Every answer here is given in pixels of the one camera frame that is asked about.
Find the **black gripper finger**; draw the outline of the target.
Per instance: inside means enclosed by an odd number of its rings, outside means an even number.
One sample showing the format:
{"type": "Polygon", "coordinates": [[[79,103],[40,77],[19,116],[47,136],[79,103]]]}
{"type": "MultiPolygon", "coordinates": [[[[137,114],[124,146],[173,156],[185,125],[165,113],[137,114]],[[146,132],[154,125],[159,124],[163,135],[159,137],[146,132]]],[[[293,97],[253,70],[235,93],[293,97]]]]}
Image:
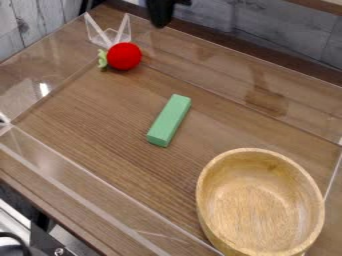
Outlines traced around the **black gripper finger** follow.
{"type": "Polygon", "coordinates": [[[169,25],[174,13],[174,0],[147,0],[146,1],[150,20],[157,28],[163,28],[169,25]]]}

